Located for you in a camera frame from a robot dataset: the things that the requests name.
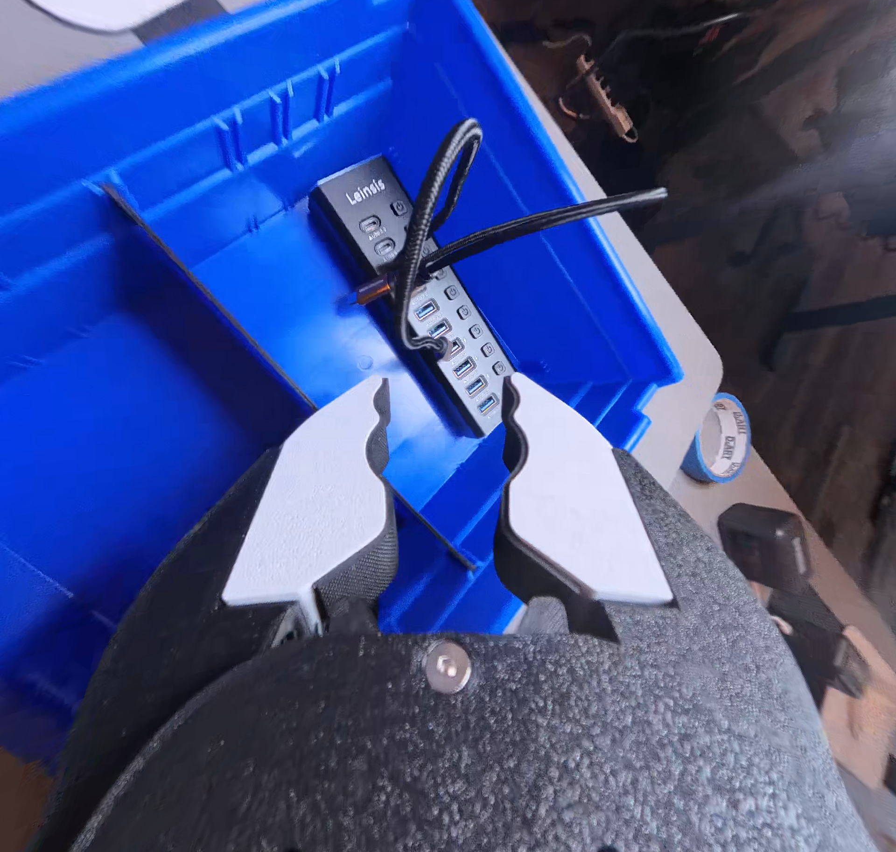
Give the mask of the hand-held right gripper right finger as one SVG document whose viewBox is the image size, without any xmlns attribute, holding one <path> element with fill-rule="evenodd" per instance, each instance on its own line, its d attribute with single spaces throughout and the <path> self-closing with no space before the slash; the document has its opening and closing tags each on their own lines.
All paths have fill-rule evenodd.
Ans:
<svg viewBox="0 0 896 852">
<path fill-rule="evenodd" d="M 503 461 L 494 566 L 525 604 L 514 634 L 617 642 L 607 604 L 678 603 L 612 444 L 521 373 L 504 380 Z"/>
</svg>

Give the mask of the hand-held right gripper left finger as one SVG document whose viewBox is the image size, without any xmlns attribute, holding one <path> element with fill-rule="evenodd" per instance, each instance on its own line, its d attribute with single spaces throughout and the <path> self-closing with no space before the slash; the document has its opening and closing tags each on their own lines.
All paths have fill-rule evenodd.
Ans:
<svg viewBox="0 0 896 852">
<path fill-rule="evenodd" d="M 227 606 L 287 604 L 321 634 L 350 600 L 373 606 L 398 567 L 387 378 L 370 377 L 280 446 L 222 591 Z"/>
</svg>

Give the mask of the blue plastic bin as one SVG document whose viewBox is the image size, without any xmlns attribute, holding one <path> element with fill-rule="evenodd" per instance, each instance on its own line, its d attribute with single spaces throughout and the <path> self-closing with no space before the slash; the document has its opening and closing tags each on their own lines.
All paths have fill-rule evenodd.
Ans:
<svg viewBox="0 0 896 852">
<path fill-rule="evenodd" d="M 2 103 L 2 747 L 53 761 L 123 615 L 300 418 L 389 379 L 403 530 L 389 633 L 497 633 L 504 430 L 476 439 L 349 291 L 318 182 L 416 191 L 484 145 L 438 234 L 583 197 L 471 0 L 270 0 Z"/>
</svg>

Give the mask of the black usb hub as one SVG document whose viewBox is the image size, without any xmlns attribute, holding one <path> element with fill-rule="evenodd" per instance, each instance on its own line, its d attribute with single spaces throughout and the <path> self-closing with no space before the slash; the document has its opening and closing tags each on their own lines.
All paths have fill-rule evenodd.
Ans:
<svg viewBox="0 0 896 852">
<path fill-rule="evenodd" d="M 409 351 L 395 333 L 399 257 L 411 209 L 408 192 L 381 155 L 320 181 L 309 195 L 312 218 L 328 231 L 360 282 L 350 301 L 372 311 L 447 422 L 482 439 L 501 423 L 504 378 L 514 369 L 452 268 L 421 279 L 409 306 L 409 334 L 446 342 L 444 358 Z"/>
</svg>

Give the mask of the blue masking tape roll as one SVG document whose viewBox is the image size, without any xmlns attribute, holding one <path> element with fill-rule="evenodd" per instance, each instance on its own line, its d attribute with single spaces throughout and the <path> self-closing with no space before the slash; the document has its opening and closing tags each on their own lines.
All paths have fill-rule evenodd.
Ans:
<svg viewBox="0 0 896 852">
<path fill-rule="evenodd" d="M 712 398 L 680 468 L 699 483 L 730 483 L 743 471 L 751 442 L 751 425 L 741 402 L 729 394 L 718 393 Z"/>
</svg>

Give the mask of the small grey device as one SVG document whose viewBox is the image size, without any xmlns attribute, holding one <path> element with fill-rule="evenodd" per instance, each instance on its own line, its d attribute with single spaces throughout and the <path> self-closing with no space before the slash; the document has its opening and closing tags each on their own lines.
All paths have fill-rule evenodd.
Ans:
<svg viewBox="0 0 896 852">
<path fill-rule="evenodd" d="M 801 593 L 812 578 L 812 559 L 800 516 L 736 503 L 720 514 L 721 547 L 744 577 L 767 588 Z"/>
<path fill-rule="evenodd" d="M 861 699 L 870 682 L 868 661 L 850 641 L 845 624 L 811 586 L 799 592 L 773 589 L 767 603 L 770 615 L 790 627 L 785 641 L 797 661 L 817 709 L 827 690 Z"/>
</svg>

